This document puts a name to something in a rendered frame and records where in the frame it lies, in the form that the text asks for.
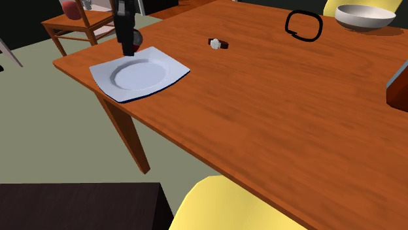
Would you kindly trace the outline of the white square plate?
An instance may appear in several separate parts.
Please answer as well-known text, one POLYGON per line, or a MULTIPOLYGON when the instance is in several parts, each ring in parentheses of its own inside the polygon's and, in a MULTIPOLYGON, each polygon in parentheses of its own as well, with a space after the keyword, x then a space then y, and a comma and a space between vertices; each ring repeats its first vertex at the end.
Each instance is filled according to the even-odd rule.
POLYGON ((182 63, 151 46, 90 67, 95 83, 118 103, 134 101, 168 88, 190 72, 182 63))

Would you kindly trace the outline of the wooden chair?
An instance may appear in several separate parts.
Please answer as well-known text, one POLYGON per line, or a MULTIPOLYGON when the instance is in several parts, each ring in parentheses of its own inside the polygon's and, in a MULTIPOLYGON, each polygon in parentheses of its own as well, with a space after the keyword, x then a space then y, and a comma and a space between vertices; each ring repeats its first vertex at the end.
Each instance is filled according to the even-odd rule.
POLYGON ((115 28, 113 24, 113 13, 111 11, 94 11, 94 10, 84 10, 80 0, 75 0, 75 5, 77 6, 81 19, 72 20, 69 19, 66 14, 56 16, 49 20, 41 22, 41 24, 46 29, 50 38, 54 41, 54 44, 61 52, 62 56, 66 56, 66 52, 61 45, 59 39, 69 39, 76 41, 86 41, 92 46, 96 45, 98 40, 112 33, 115 28), (101 27, 111 27, 110 30, 100 34, 95 35, 94 31, 100 29, 101 27), (77 31, 86 34, 86 39, 76 38, 76 37, 66 37, 61 34, 67 31, 77 31))

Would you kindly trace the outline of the black loop band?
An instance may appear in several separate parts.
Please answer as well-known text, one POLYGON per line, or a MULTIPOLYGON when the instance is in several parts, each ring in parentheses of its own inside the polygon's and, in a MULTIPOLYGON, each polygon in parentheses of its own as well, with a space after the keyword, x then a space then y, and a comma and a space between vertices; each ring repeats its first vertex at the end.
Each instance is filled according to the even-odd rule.
POLYGON ((297 39, 297 40, 300 40, 300 41, 303 41, 303 42, 314 42, 314 41, 316 41, 317 39, 319 39, 319 37, 321 36, 322 30, 323 30, 323 25, 324 25, 324 22, 323 22, 323 20, 322 20, 322 18, 320 17, 319 14, 316 14, 316 13, 313 13, 313 12, 309 12, 309 11, 306 11, 306 10, 293 10, 293 11, 291 11, 291 12, 287 15, 287 17, 286 17, 284 29, 285 29, 285 32, 287 32, 287 34, 290 34, 293 38, 295 38, 295 39, 297 39), (318 32, 317 32, 317 34, 316 34, 316 36, 315 36, 314 38, 304 38, 304 37, 300 37, 300 36, 297 34, 296 31, 292 31, 292 30, 289 28, 289 24, 290 24, 291 17, 292 17, 293 15, 295 15, 295 14, 303 14, 303 15, 311 16, 311 17, 317 19, 317 21, 318 21, 318 23, 319 23, 319 28, 318 28, 318 32))

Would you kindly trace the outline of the dark robot stand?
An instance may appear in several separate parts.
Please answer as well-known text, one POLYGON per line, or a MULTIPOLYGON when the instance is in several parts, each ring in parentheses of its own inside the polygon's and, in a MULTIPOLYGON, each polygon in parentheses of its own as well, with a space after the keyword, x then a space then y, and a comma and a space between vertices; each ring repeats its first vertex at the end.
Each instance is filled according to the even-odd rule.
POLYGON ((158 182, 0 184, 0 230, 169 230, 158 182))

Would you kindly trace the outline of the red-brown box with blue top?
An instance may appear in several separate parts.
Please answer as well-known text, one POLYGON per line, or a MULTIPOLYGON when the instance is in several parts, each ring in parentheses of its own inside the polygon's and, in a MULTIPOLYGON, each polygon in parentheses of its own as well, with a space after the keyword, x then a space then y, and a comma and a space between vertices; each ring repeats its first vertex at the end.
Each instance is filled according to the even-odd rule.
POLYGON ((387 82, 386 103, 392 108, 408 112, 408 60, 387 82))

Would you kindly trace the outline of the wooden table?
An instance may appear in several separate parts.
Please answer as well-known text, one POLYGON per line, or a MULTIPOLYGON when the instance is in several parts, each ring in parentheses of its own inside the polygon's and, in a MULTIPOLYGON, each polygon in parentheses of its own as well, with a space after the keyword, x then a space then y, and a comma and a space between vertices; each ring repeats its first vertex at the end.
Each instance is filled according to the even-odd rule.
POLYGON ((356 33, 325 17, 320 38, 303 42, 285 32, 287 15, 217 0, 142 28, 144 47, 190 72, 130 103, 106 96, 90 72, 122 55, 114 39, 54 66, 96 94, 144 173, 133 120, 308 229, 408 230, 408 113, 386 104, 408 29, 356 33))

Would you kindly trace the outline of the dark red round object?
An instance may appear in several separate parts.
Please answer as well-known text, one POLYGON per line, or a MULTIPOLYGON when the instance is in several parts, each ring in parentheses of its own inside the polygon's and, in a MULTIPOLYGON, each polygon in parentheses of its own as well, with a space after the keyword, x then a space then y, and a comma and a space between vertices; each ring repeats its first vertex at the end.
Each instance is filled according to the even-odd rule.
POLYGON ((133 30, 133 51, 138 51, 140 45, 143 43, 143 36, 141 32, 137 29, 133 30))

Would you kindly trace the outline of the yellow chair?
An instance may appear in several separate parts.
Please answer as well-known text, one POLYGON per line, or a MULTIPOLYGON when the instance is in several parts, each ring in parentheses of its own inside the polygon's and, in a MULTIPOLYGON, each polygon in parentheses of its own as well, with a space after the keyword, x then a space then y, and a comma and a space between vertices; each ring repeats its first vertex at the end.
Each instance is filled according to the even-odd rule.
POLYGON ((169 230, 306 230, 225 176, 208 176, 185 196, 169 230))
POLYGON ((340 5, 367 5, 395 12, 402 2, 403 0, 327 0, 323 15, 334 17, 335 10, 340 5))

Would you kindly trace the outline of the white bowl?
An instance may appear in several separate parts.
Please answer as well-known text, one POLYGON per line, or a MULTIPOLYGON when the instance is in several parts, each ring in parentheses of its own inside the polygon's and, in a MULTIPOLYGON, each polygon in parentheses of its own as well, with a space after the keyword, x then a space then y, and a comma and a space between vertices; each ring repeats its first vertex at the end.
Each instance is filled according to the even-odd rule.
POLYGON ((396 14, 366 5, 340 5, 335 10, 336 21, 353 31, 373 31, 389 25, 396 14))

